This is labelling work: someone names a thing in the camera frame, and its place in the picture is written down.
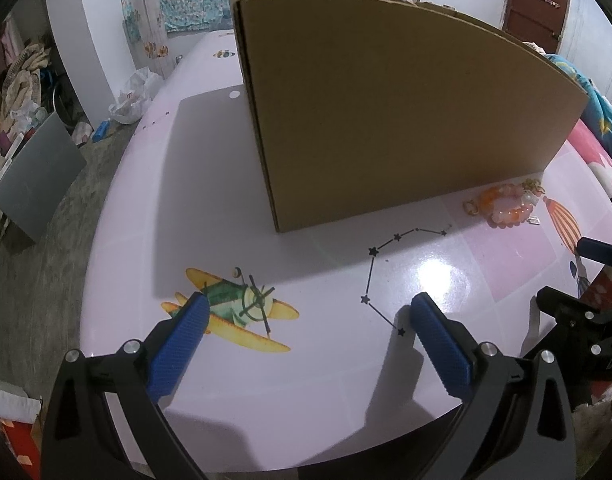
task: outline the white table surface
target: white table surface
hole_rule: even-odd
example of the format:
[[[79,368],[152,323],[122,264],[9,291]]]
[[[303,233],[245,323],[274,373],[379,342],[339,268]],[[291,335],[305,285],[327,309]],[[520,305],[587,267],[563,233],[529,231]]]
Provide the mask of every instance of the white table surface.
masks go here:
[[[137,127],[97,227],[80,329],[88,356],[145,338],[167,318],[162,302],[197,290],[188,268],[238,285],[239,267],[247,283],[252,274],[265,290],[275,287],[270,299],[298,311],[297,319],[270,320],[271,338],[281,343],[273,348],[288,351],[206,334],[175,394],[162,400],[205,471],[329,460],[455,407],[400,315],[416,293],[428,292],[475,339],[519,355],[554,323],[541,314],[529,334],[535,293],[550,285],[577,295],[571,261],[589,280],[599,272],[564,246],[543,201],[535,209],[540,225],[493,229],[467,216],[462,203],[479,190],[277,234],[238,57],[224,51],[236,52],[232,33],[206,35]],[[583,236],[612,242],[612,205],[568,143],[542,184]],[[374,258],[372,248],[379,248]],[[266,335],[263,322],[242,330]],[[111,407],[129,457],[139,462],[116,399]]]

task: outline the door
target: door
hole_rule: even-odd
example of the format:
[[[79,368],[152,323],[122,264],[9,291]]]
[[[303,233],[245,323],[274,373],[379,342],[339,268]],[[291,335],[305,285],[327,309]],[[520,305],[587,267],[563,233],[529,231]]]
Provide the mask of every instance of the door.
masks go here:
[[[560,44],[568,0],[508,0],[503,30],[549,54]]]

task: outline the metal screw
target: metal screw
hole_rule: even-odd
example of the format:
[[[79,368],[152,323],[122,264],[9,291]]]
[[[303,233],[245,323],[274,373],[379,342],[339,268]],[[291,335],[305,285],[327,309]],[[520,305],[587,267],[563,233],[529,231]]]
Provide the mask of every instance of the metal screw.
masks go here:
[[[555,356],[550,350],[544,350],[542,352],[542,359],[547,363],[552,363],[555,361]]]
[[[139,348],[141,348],[141,343],[136,339],[131,339],[123,345],[123,351],[126,354],[136,354]]]
[[[481,352],[488,357],[492,357],[493,355],[497,355],[497,347],[492,343],[486,341],[480,345]]]
[[[67,352],[66,361],[74,363],[77,359],[79,359],[79,350],[69,350]]]

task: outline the cardboard box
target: cardboard box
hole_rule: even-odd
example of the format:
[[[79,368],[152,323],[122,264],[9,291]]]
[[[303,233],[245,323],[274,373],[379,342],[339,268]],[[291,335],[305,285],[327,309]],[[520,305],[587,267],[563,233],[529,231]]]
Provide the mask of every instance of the cardboard box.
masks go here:
[[[231,0],[280,232],[543,170],[587,95],[477,20],[402,0]]]

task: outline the blue gripper pad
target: blue gripper pad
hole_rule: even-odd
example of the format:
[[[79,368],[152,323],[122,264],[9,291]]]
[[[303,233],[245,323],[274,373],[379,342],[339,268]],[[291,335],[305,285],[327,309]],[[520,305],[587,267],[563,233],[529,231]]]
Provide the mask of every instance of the blue gripper pad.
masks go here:
[[[203,294],[193,294],[186,302],[174,330],[161,345],[148,372],[146,390],[156,404],[170,395],[179,382],[186,364],[195,352],[211,316],[211,306]]]
[[[411,327],[422,342],[443,386],[449,396],[464,400],[471,393],[473,362],[455,338],[453,323],[425,292],[417,294],[410,302]]]
[[[584,258],[612,267],[612,244],[583,237],[577,242],[577,253]]]

